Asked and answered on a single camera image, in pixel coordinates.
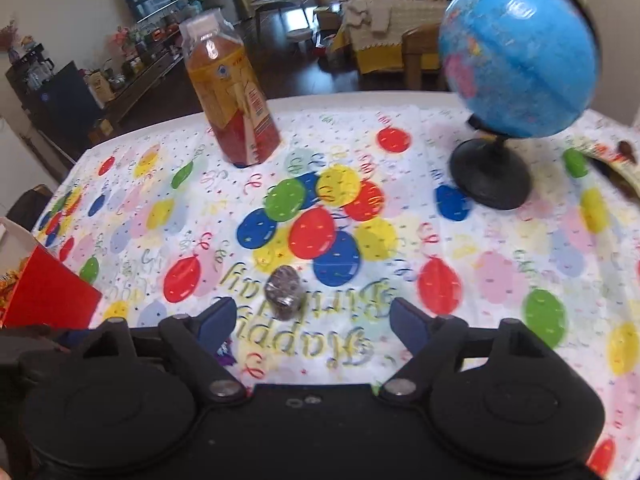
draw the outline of black globe base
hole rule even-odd
[[[468,140],[449,159],[451,176],[460,190],[476,202],[499,210],[519,208],[532,189],[529,168],[504,145],[505,140]]]

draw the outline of barcode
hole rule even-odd
[[[264,113],[264,109],[262,108],[262,99],[260,98],[260,94],[258,94],[257,90],[252,89],[249,91],[249,99],[251,101],[251,106],[255,110],[255,116],[260,117]]]

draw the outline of metal screw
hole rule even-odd
[[[302,402],[300,399],[287,399],[285,405],[289,406],[290,408],[302,408],[304,402]]]
[[[409,379],[391,379],[385,383],[385,390],[398,397],[411,395],[416,388],[415,383]]]
[[[305,397],[305,402],[307,404],[320,404],[322,402],[322,399],[315,395],[309,395]]]
[[[209,390],[217,397],[231,397],[242,389],[240,383],[229,379],[213,381],[209,385]]]

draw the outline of vase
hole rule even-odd
[[[15,50],[12,46],[9,47],[9,50],[6,51],[9,55],[9,63],[14,64],[17,61],[20,61],[20,54]]]

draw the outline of dark wooden floor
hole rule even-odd
[[[306,9],[309,21],[313,7]],[[267,99],[310,94],[333,94],[367,90],[402,90],[401,73],[358,74],[354,60],[345,59],[340,68],[330,69],[311,51],[300,52],[287,42],[288,30],[306,27],[302,10],[292,9],[262,15],[261,41],[254,20],[238,25],[248,56]],[[435,89],[435,78],[425,75],[423,89]],[[179,63],[155,88],[147,92],[120,123],[123,133],[201,112],[184,63]]]

